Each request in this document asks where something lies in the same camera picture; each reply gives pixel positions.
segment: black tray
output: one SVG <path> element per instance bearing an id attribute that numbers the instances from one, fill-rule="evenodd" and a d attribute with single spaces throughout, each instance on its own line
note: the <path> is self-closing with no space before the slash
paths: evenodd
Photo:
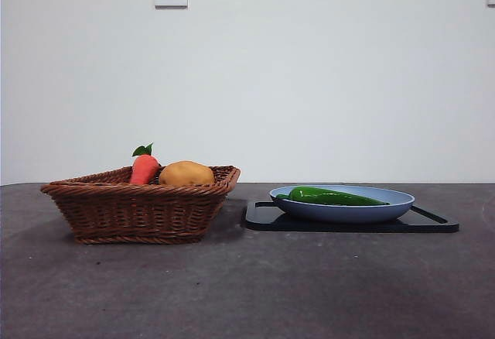
<path id="1" fill-rule="evenodd" d="M 373 224 L 340 224 L 308 221 L 291 217 L 273 202 L 250 202 L 244 226 L 256 231 L 373 232 L 373 233 L 449 233 L 459 230 L 459 223 L 444 216 L 412 206 L 393 221 Z"/>

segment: light blue bowl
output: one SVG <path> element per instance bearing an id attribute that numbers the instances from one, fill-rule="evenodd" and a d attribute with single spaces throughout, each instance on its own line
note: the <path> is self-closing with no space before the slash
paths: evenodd
<path id="1" fill-rule="evenodd" d="M 327 190 L 338 190 L 340 192 L 357 194 L 388 202 L 389 205 L 319 205 L 277 198 L 278 194 L 288 195 L 294 187 L 316 187 Z M 375 187 L 344 186 L 338 184 L 303 184 L 302 186 L 280 187 L 271 190 L 270 197 L 277 207 L 280 207 L 289 215 L 314 221 L 329 221 L 335 223 L 378 223 L 382 221 L 391 221 L 407 213 L 415 201 L 415 198 L 410 194 L 397 192 L 396 190 L 385 190 L 383 188 Z"/>

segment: orange carrot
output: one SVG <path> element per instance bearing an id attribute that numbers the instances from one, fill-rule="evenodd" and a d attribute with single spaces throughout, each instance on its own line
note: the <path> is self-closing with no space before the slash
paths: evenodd
<path id="1" fill-rule="evenodd" d="M 152 144 L 146 147 L 139 146 L 132 153 L 132 157 L 137 156 L 138 158 L 132 165 L 130 184 L 148 184 L 156 174 L 159 164 L 156 158 L 152 156 Z"/>

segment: green chili pepper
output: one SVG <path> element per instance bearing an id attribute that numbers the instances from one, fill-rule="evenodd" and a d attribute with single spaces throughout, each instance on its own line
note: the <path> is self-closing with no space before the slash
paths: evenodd
<path id="1" fill-rule="evenodd" d="M 373 198 L 359 196 L 338 190 L 326 190 L 315 187 L 295 187 L 291 192 L 279 194 L 277 198 L 285 198 L 292 201 L 305 202 L 307 204 L 320 205 L 344 205 L 344 206 L 376 206 L 390 205 L 388 202 L 375 200 Z"/>

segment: wicker basket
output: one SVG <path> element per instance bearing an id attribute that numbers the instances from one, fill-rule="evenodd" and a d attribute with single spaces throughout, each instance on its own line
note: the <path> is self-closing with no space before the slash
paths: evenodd
<path id="1" fill-rule="evenodd" d="M 159 185 L 163 167 L 149 184 L 129 184 L 132 167 L 127 166 L 52 182 L 41 191 L 53 198 L 80 243 L 198 242 L 241 174 L 233 166 L 210 168 L 215 184 Z"/>

